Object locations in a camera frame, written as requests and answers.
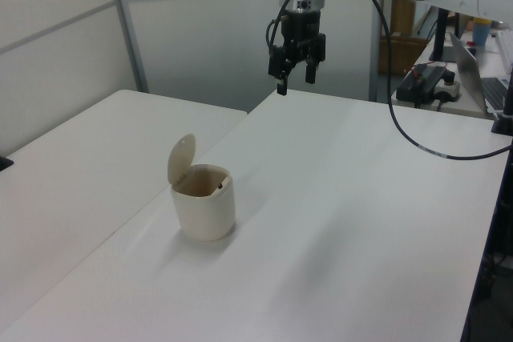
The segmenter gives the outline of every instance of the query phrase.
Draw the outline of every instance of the white tabletop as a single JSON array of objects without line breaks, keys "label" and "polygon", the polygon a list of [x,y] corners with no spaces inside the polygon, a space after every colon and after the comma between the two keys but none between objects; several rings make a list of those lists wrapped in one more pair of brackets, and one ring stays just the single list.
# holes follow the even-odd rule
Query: white tabletop
[{"label": "white tabletop", "polygon": [[[397,110],[435,150],[511,142],[487,120]],[[234,177],[228,238],[186,238],[166,188],[0,341],[458,342],[506,158],[429,155],[386,105],[271,95],[199,160]]]},{"label": "white tabletop", "polygon": [[[464,42],[472,40],[472,33],[465,32],[462,35],[462,40]],[[431,40],[430,44],[427,45],[426,49],[422,52],[422,54],[418,57],[415,64],[427,63],[430,61],[430,55],[433,52],[434,39]],[[449,35],[446,35],[445,46],[452,46],[450,43]],[[497,47],[497,42],[495,38],[491,36],[488,37],[487,43],[485,47],[478,47],[476,56],[478,59],[479,65],[479,73],[481,78],[488,77],[500,77],[505,78],[509,81],[510,75],[506,74],[506,70],[503,66],[503,61],[501,59],[499,48]],[[431,66],[445,66],[443,62],[436,62],[431,64]],[[458,75],[458,67],[456,63],[447,63],[447,69],[455,72],[455,80],[459,81]],[[468,93],[467,89],[461,85],[460,96],[456,102],[447,102],[442,105],[441,112],[446,112],[449,114],[457,114],[457,115],[465,115],[472,116],[475,118],[481,119],[492,119],[491,116],[485,115],[478,104],[475,102],[474,98]],[[395,98],[395,93],[393,95],[392,101],[395,105],[404,106],[404,107],[412,107],[413,103],[403,102],[401,100],[397,100]],[[422,104],[421,109],[423,110],[431,110],[436,111],[438,107],[438,100],[434,100],[428,104]]]},{"label": "white tabletop", "polygon": [[35,140],[0,173],[0,331],[168,184],[172,146],[201,155],[246,113],[119,91]]}]

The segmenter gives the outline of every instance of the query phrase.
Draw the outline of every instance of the white container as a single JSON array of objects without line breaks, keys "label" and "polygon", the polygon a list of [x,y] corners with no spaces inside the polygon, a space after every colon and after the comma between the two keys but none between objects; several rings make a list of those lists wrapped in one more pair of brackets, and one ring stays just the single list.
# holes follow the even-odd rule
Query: white container
[{"label": "white container", "polygon": [[235,224],[233,180],[229,171],[196,164],[196,138],[185,135],[172,149],[168,180],[182,230],[193,239],[223,238]]}]

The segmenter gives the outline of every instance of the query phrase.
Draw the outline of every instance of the white wall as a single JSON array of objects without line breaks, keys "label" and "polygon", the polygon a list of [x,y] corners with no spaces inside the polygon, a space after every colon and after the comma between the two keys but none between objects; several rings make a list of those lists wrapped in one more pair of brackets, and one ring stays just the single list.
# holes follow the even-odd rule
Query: white wall
[{"label": "white wall", "polygon": [[[149,91],[251,111],[276,84],[267,75],[265,27],[278,0],[127,0]],[[370,0],[327,0],[321,31],[327,59],[314,86],[305,67],[290,88],[369,98],[373,6]]]},{"label": "white wall", "polygon": [[0,154],[135,89],[114,0],[0,0]]}]

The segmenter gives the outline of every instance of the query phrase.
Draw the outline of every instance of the black cable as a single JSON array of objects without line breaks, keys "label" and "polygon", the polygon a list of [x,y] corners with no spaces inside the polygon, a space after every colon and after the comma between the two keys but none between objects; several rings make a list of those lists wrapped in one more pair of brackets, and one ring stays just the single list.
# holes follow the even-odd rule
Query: black cable
[{"label": "black cable", "polygon": [[440,99],[440,103],[438,104],[438,107],[436,107],[436,112],[440,112],[440,110],[442,109],[442,104],[444,104],[445,102],[446,100],[444,98]]},{"label": "black cable", "polygon": [[390,31],[389,31],[389,28],[388,28],[388,24],[386,23],[385,15],[383,14],[382,8],[378,4],[378,1],[377,0],[372,0],[372,3],[374,4],[374,7],[376,7],[376,11],[378,12],[380,19],[382,20],[383,28],[385,29],[385,36],[386,36],[386,43],[387,43],[387,53],[388,53],[388,61],[387,61],[388,75],[387,75],[387,79],[386,79],[386,96],[387,96],[387,99],[388,99],[388,107],[389,107],[389,111],[390,111],[390,116],[392,117],[392,120],[394,121],[394,125],[399,130],[399,132],[402,134],[402,136],[406,140],[408,140],[408,142],[410,142],[411,144],[413,144],[414,146],[416,146],[417,148],[419,148],[419,149],[421,149],[421,150],[423,150],[425,152],[428,152],[428,153],[430,153],[432,155],[436,155],[436,156],[438,156],[440,158],[452,159],[452,160],[479,160],[479,159],[486,159],[486,158],[491,158],[492,156],[499,155],[499,154],[502,154],[503,152],[510,151],[511,149],[513,149],[513,144],[511,144],[510,146],[501,148],[500,150],[493,151],[493,152],[490,152],[488,154],[483,154],[483,155],[476,155],[476,156],[454,156],[454,155],[447,155],[447,154],[443,154],[443,153],[440,153],[440,152],[437,152],[437,151],[433,151],[430,148],[424,147],[422,144],[419,144],[418,142],[413,140],[402,129],[402,127],[399,125],[399,122],[398,122],[398,120],[397,120],[397,118],[395,116],[394,106],[392,105],[392,91],[391,91],[392,42],[391,42],[391,37],[390,37]]},{"label": "black cable", "polygon": [[275,23],[276,21],[273,19],[271,22],[269,22],[269,24],[267,25],[267,29],[265,30],[265,41],[267,42],[267,47],[271,47],[271,42],[269,41],[269,31],[271,30],[271,26]]},{"label": "black cable", "polygon": [[430,28],[430,32],[427,33],[427,37],[426,37],[426,46],[428,44],[430,44],[430,41],[431,39],[433,38],[433,35],[434,35],[434,27],[437,25],[438,23],[438,20],[435,20],[434,23],[433,23],[433,26],[431,26]]}]

